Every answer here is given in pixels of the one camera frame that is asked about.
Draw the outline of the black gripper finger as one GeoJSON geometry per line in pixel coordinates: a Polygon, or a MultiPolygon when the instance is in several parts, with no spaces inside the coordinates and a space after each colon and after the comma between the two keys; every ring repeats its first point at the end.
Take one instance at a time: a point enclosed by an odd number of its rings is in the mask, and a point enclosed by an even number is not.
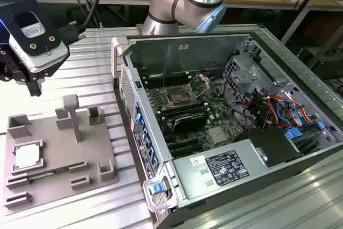
{"type": "Polygon", "coordinates": [[[27,82],[27,70],[12,50],[1,48],[1,81],[11,80],[27,82]]]}
{"type": "Polygon", "coordinates": [[[28,79],[26,86],[32,97],[39,97],[41,92],[41,84],[44,82],[46,77],[51,77],[58,70],[58,64],[55,64],[43,71],[32,73],[28,72],[28,79]]]}

